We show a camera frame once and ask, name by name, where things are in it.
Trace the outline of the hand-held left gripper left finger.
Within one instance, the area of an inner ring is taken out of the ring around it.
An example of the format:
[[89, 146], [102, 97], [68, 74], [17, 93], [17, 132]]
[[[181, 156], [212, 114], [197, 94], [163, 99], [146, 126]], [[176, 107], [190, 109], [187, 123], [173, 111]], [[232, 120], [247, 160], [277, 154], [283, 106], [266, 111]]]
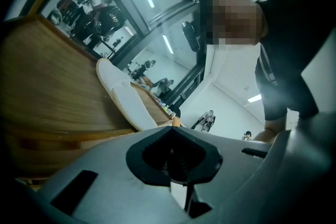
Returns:
[[153, 134], [146, 135], [134, 143], [126, 153], [129, 170], [139, 180], [152, 186], [169, 186], [171, 178], [162, 168], [172, 149], [170, 126], [157, 128]]

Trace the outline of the wooden shoe rack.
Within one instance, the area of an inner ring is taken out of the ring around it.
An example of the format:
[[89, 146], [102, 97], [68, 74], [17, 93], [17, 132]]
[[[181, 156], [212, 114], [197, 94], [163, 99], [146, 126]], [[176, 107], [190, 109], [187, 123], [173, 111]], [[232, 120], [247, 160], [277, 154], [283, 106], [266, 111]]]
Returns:
[[96, 60], [38, 15], [9, 26], [0, 47], [0, 138], [15, 178], [39, 188], [89, 148], [134, 133], [96, 73]]

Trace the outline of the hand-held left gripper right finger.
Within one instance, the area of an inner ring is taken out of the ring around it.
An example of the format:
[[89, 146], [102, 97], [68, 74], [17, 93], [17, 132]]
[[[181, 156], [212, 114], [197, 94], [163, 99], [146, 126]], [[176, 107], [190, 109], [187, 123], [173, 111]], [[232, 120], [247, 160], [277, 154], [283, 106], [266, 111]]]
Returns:
[[222, 165], [218, 148], [181, 128], [172, 128], [171, 179], [179, 183], [210, 182]]

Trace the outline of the black window frame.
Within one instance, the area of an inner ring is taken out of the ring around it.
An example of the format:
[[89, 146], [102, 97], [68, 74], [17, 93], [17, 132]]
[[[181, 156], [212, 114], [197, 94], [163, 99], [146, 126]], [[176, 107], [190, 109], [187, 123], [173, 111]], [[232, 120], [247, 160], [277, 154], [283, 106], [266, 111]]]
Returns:
[[[172, 80], [163, 99], [167, 104], [183, 102], [200, 84], [205, 70], [205, 48], [196, 32], [201, 0], [114, 0], [126, 18], [132, 37], [113, 55], [121, 69], [130, 64], [155, 60], [144, 74], [151, 82]], [[193, 24], [200, 50], [193, 52], [182, 32], [182, 23]]]

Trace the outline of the person's black clothing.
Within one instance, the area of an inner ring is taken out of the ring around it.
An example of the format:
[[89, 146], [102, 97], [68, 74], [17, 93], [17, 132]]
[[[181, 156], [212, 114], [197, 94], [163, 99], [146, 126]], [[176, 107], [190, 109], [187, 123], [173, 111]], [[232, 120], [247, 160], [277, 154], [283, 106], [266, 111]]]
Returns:
[[336, 0], [258, 0], [268, 33], [260, 40], [255, 76], [265, 119], [317, 114], [302, 72], [336, 25]]

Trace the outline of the white slipper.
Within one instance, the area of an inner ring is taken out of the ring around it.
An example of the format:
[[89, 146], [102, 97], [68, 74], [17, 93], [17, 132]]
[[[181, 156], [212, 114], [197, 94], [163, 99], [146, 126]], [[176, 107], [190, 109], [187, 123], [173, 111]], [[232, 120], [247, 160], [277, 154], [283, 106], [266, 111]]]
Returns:
[[114, 66], [108, 59], [101, 58], [96, 64], [96, 73], [102, 86], [125, 119], [138, 131], [157, 128], [130, 77]]

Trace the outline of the white black standing device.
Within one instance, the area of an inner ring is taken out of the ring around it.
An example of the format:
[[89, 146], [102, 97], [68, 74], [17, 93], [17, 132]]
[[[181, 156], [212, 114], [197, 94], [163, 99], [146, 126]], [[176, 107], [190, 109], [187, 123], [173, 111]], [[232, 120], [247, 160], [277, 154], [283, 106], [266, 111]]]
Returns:
[[215, 123], [216, 116], [213, 110], [205, 112], [194, 125], [191, 127], [193, 130], [198, 130], [200, 132], [209, 132]]

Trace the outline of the person's right forearm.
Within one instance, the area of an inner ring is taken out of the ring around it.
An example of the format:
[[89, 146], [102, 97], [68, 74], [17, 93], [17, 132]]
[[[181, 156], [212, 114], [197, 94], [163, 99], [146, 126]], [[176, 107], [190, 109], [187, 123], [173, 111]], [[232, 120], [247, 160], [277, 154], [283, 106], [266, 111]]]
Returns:
[[253, 140], [264, 143], [273, 143], [277, 134], [286, 130], [286, 121], [286, 115], [276, 120], [265, 121], [264, 130], [259, 132]]

